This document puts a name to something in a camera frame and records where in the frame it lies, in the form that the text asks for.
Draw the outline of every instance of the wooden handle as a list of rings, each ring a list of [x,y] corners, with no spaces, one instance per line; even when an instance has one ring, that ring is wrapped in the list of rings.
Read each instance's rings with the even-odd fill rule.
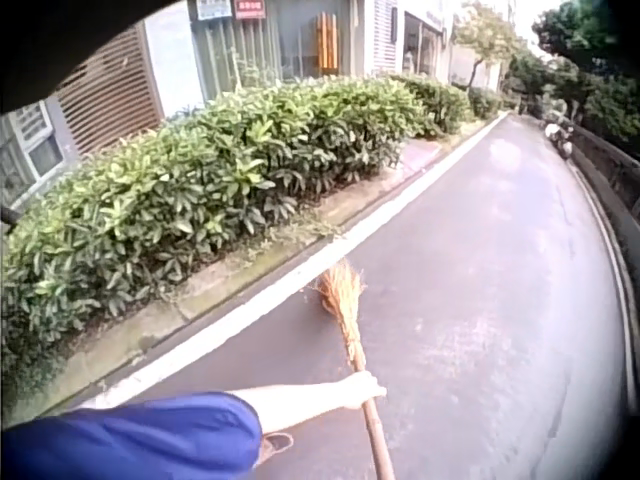
[[[365,370],[364,352],[362,346],[356,348],[353,356],[353,368],[357,372]],[[364,419],[369,432],[369,443],[371,443],[371,453],[373,453],[373,463],[376,466],[376,476],[378,480],[395,480],[396,475],[393,473],[393,463],[391,463],[391,455],[387,447],[387,441],[384,438],[384,430],[382,429],[382,421],[378,415],[376,402],[373,398],[367,400],[362,405],[364,410]]]

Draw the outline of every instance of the blue sleeve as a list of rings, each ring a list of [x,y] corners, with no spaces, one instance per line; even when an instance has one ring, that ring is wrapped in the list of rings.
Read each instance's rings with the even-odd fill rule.
[[[251,470],[261,437],[255,410],[226,393],[77,410],[3,432],[2,476],[227,480]]]

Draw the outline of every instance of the hedge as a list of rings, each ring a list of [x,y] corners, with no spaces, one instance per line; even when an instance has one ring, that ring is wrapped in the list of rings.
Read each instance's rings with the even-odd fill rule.
[[[84,329],[396,163],[423,116],[391,79],[309,81],[224,95],[84,163],[9,237],[3,407],[46,383]]]
[[[502,97],[500,94],[487,88],[472,87],[467,94],[469,95],[469,102],[471,103],[473,114],[482,120],[486,120],[497,114],[502,106]]]
[[[457,133],[460,124],[468,117],[471,109],[469,100],[456,87],[426,75],[397,75],[392,78],[404,83],[426,109],[428,116],[424,119],[423,136],[430,138],[440,132]]]

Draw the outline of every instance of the straw broom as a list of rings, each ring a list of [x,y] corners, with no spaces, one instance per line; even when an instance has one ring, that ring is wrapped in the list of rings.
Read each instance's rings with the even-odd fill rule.
[[[362,283],[360,275],[345,259],[327,270],[322,275],[318,286],[318,290],[323,296],[323,306],[338,320],[347,348],[349,363],[356,372],[364,371],[366,364],[364,350],[360,342],[360,330],[358,329],[358,300],[364,288],[365,285]],[[367,400],[362,405],[362,409],[367,423],[378,480],[395,480],[393,464],[375,400]]]

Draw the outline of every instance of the concrete curb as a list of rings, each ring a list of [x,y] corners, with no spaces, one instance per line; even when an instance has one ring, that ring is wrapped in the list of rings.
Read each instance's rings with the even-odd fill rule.
[[[618,295],[620,297],[621,310],[624,321],[625,336],[625,361],[626,361],[626,388],[627,403],[631,415],[638,415],[638,366],[640,365],[640,332],[638,330],[638,311],[635,302],[633,282],[627,267],[625,256],[622,253],[618,236],[605,211],[602,201],[595,189],[587,180],[580,167],[572,162],[571,171],[582,187],[584,194],[596,217],[598,227],[609,251],[611,263],[616,278]]]
[[[407,165],[404,169],[388,169],[373,180],[352,185],[325,198],[313,213],[329,225],[340,228],[370,205],[410,184],[492,120],[464,125],[460,134],[448,138],[425,159],[422,168]],[[272,245],[248,265],[241,254],[234,253],[204,268],[178,288],[170,303],[152,302],[86,343],[68,360],[64,371],[45,392],[19,402],[11,417],[3,421],[4,426],[45,413],[59,413],[83,392],[95,389],[96,385],[104,388],[106,377],[136,365],[161,342],[227,300],[242,295],[246,288],[323,238],[322,234],[306,233],[290,242]]]

